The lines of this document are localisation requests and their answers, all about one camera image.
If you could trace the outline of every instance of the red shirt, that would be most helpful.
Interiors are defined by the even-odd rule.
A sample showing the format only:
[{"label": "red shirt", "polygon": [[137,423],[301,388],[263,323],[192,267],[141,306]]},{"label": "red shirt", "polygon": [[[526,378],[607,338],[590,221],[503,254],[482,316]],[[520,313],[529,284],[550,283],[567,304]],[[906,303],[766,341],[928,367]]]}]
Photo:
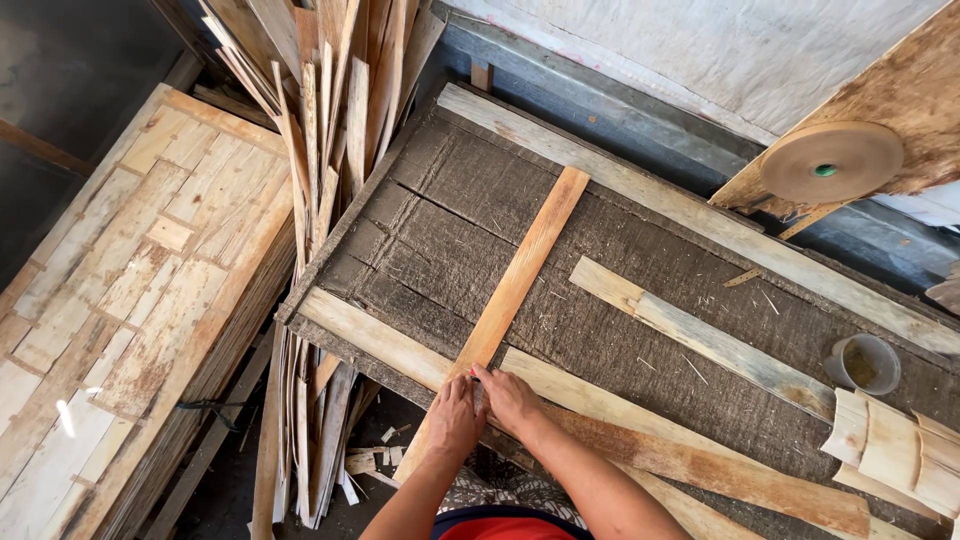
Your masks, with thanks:
[{"label": "red shirt", "polygon": [[481,518],[459,523],[440,540],[574,540],[538,518]]}]

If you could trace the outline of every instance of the green spool core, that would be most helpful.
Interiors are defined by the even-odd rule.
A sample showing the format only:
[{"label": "green spool core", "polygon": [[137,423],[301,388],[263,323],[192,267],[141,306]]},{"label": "green spool core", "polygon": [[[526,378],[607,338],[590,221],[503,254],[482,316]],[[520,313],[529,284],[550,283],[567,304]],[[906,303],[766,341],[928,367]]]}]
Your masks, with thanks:
[{"label": "green spool core", "polygon": [[817,176],[830,176],[835,172],[837,172],[836,165],[830,165],[828,163],[817,165],[817,168],[813,169],[813,174]]}]

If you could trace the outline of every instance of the person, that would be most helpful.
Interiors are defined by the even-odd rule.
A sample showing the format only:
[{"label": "person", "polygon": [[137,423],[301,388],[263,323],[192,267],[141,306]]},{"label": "person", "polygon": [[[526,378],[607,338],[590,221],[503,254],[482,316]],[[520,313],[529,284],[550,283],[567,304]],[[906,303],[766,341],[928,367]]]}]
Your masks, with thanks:
[{"label": "person", "polygon": [[360,540],[692,540],[639,484],[555,424],[524,380],[479,364],[473,364],[473,373],[490,397],[490,413],[560,483],[587,529],[522,505],[484,504],[438,514],[451,484],[461,484],[461,465],[487,420],[486,409],[474,414],[474,382],[463,376],[444,384],[430,415],[423,461]]}]

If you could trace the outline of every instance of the plywood sheet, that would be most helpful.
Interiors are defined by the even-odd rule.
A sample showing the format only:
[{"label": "plywood sheet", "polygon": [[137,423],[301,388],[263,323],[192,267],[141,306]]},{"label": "plywood sheet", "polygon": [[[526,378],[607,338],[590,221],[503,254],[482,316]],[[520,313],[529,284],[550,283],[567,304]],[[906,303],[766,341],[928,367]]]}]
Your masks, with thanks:
[{"label": "plywood sheet", "polygon": [[289,269],[279,135],[163,85],[133,123],[4,293],[4,537],[124,536],[121,491],[179,459],[177,402],[218,395]]}]

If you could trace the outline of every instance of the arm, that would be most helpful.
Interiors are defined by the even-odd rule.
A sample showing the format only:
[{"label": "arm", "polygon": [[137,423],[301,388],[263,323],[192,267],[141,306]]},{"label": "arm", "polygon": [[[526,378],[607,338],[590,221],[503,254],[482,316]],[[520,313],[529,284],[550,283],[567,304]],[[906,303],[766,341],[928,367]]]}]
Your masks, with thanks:
[{"label": "arm", "polygon": [[446,490],[487,422],[486,411],[473,415],[473,381],[457,377],[444,384],[424,422],[430,422],[430,439],[423,461],[377,512],[360,540],[393,540],[398,531],[403,531],[403,538],[430,537]]},{"label": "arm", "polygon": [[529,384],[512,373],[473,370],[497,420],[560,482],[594,538],[691,540],[638,483],[547,417]]}]

